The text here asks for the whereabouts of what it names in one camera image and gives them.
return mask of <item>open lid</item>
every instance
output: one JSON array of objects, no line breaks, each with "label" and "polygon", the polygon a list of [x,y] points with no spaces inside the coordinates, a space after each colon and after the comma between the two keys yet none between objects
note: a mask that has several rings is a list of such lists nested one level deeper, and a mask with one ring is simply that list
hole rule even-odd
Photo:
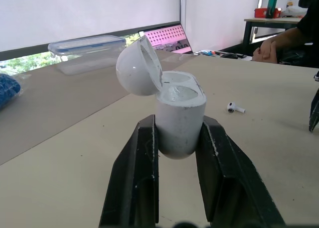
[{"label": "open lid", "polygon": [[120,84],[132,94],[154,95],[162,89],[160,61],[146,36],[122,51],[116,72]]}]

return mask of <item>red box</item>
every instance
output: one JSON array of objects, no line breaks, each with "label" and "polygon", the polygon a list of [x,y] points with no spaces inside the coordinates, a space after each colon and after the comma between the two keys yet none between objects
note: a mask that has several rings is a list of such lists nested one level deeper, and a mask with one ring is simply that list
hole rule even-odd
[{"label": "red box", "polygon": [[[266,11],[267,11],[267,8],[256,8],[255,9],[255,17],[256,18],[266,18]],[[276,8],[274,18],[280,17],[280,13],[281,13],[281,9]]]}]

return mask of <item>person's hand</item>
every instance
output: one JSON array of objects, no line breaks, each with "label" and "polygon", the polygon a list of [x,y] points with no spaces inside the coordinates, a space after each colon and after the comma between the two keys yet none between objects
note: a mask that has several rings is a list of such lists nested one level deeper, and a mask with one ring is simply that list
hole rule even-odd
[{"label": "person's hand", "polygon": [[261,48],[254,51],[253,61],[277,64],[276,42],[271,43],[269,56],[266,57]]},{"label": "person's hand", "polygon": [[265,40],[260,46],[260,52],[264,55],[264,59],[269,59],[271,51],[271,40]]}]

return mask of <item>plastic container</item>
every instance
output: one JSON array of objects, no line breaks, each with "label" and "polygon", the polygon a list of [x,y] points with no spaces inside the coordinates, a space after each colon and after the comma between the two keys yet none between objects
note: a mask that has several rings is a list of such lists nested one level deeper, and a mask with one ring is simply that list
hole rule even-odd
[{"label": "plastic container", "polygon": [[190,156],[196,149],[207,100],[196,78],[181,71],[163,72],[146,36],[121,53],[116,74],[129,93],[156,96],[159,150],[172,159]]},{"label": "plastic container", "polygon": [[104,35],[50,43],[48,50],[63,62],[57,64],[59,70],[74,75],[114,66],[125,46],[124,38]]},{"label": "plastic container", "polygon": [[[255,9],[255,18],[266,18],[267,8],[256,8]],[[276,8],[274,18],[279,18],[281,16],[281,9]]]}]

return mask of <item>white roller blind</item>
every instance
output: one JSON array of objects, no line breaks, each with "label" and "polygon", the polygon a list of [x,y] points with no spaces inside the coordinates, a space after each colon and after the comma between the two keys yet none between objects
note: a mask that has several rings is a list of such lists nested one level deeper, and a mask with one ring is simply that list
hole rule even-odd
[{"label": "white roller blind", "polygon": [[193,51],[242,43],[244,19],[254,17],[257,5],[258,0],[185,0],[182,21]]},{"label": "white roller blind", "polygon": [[179,20],[179,0],[0,0],[0,51]]}]

